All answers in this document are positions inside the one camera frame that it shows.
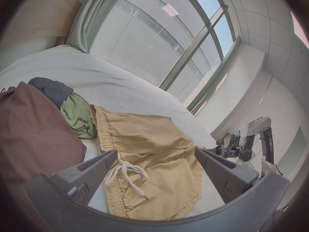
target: white sheet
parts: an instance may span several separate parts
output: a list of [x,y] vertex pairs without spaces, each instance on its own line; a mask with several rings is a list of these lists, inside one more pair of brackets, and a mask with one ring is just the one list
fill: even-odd
[[[113,112],[169,116],[196,145],[215,147],[215,140],[177,98],[147,81],[68,45],[51,48],[15,61],[0,72],[6,89],[33,77],[58,80],[93,103]],[[83,140],[88,160],[98,155],[97,139]],[[213,184],[203,174],[202,198],[186,217],[224,205]],[[101,185],[89,206],[108,212]]]

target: folded clothing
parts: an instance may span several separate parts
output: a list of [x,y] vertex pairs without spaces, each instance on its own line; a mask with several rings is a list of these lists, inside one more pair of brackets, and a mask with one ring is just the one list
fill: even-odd
[[71,87],[64,83],[53,81],[44,77],[35,77],[28,84],[33,85],[46,95],[60,109],[63,101],[73,92]]
[[[183,218],[201,198],[203,169],[193,140],[170,117],[112,113],[96,105],[89,110],[99,152],[117,149],[121,158],[103,181],[110,214],[139,220]],[[128,172],[114,176],[121,164]]]
[[60,107],[60,112],[81,139],[90,139],[96,136],[96,128],[93,124],[89,104],[78,94],[73,92]]
[[1,178],[23,213],[44,230],[22,184],[83,162],[86,147],[53,102],[24,82],[0,94],[0,121]]

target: ceiling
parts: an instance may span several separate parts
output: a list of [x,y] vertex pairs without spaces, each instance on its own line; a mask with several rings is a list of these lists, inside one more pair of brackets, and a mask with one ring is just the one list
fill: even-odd
[[309,117],[309,49],[294,33],[283,0],[231,0],[242,42],[266,53],[264,68],[287,87]]

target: brown textured fabric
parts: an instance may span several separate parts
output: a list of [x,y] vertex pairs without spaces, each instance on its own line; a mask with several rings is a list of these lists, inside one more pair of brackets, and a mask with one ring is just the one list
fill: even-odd
[[46,229],[22,184],[42,173],[53,173],[83,162],[86,146],[58,108],[36,87],[19,83],[0,94],[0,174],[17,205]]
[[141,175],[127,172],[147,200],[129,186],[120,170],[107,187],[108,173],[103,186],[109,213],[138,220],[183,218],[201,198],[203,168],[194,156],[193,140],[170,117],[112,113],[96,105],[89,111],[100,154],[117,149],[121,160],[141,167],[149,177],[143,183]]

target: green garment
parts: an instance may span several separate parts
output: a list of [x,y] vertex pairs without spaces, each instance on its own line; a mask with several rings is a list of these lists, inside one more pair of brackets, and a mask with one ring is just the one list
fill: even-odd
[[75,92],[72,92],[60,107],[61,114],[81,139],[93,138],[97,134],[88,107],[89,104]]

